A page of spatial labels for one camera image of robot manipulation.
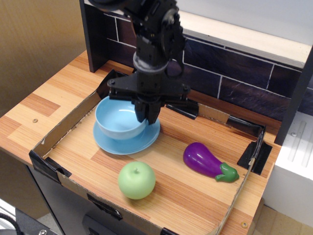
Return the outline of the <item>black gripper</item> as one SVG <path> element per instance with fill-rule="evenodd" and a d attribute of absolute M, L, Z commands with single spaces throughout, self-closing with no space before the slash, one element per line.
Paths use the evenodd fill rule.
<path fill-rule="evenodd" d="M 108 86 L 112 99 L 135 99 L 134 110 L 139 122 L 147 119 L 149 124 L 154 124 L 162 102 L 182 103 L 187 99 L 190 87 L 169 78 L 165 72 L 169 62 L 162 61 L 154 66 L 134 55 L 133 63 L 134 73 L 109 79 Z"/>

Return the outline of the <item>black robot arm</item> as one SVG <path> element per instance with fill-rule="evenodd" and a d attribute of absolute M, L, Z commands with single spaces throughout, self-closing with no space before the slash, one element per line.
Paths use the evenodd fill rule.
<path fill-rule="evenodd" d="M 179 59 L 186 38 L 175 0 L 92 0 L 102 11 L 120 10 L 131 18 L 136 34 L 135 72 L 108 81 L 111 99 L 134 104 L 139 122 L 156 122 L 165 104 L 184 105 L 190 87 L 179 83 L 184 65 Z"/>

